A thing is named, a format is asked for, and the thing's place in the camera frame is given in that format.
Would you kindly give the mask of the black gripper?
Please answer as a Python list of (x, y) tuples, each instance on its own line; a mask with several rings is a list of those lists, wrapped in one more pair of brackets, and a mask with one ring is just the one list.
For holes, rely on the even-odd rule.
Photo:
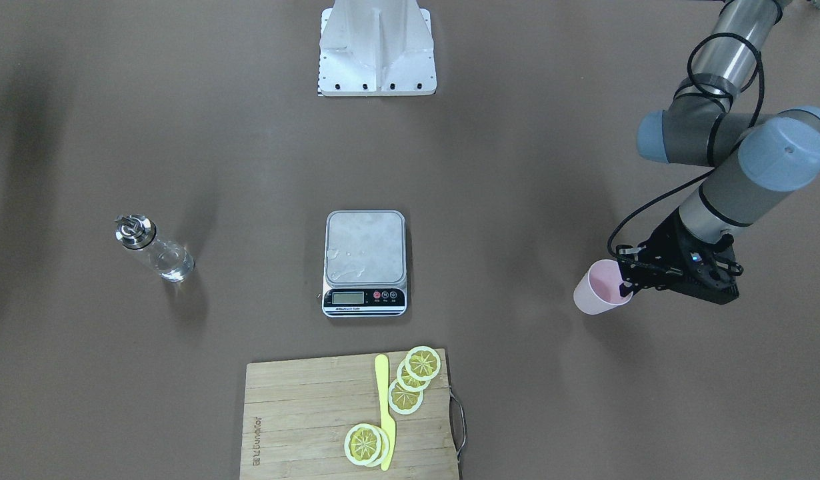
[[(642, 289), (674, 291), (688, 297), (724, 305), (739, 298), (737, 277), (743, 267), (733, 251), (734, 236), (722, 234), (717, 243), (706, 243), (685, 228), (678, 212), (669, 215), (644, 243), (615, 246), (621, 298)], [(641, 262), (648, 268), (639, 267)]]

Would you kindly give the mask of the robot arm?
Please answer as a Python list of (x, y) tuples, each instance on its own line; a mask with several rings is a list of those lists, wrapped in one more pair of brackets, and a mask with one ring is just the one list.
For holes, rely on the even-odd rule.
[(648, 113), (637, 133), (642, 158), (706, 167), (695, 191), (636, 246), (606, 243), (621, 297), (674, 291), (724, 305), (739, 297), (734, 238), (820, 173), (820, 109), (732, 113), (754, 80), (765, 82), (761, 48), (785, 1), (727, 1), (712, 34), (687, 60), (668, 109)]

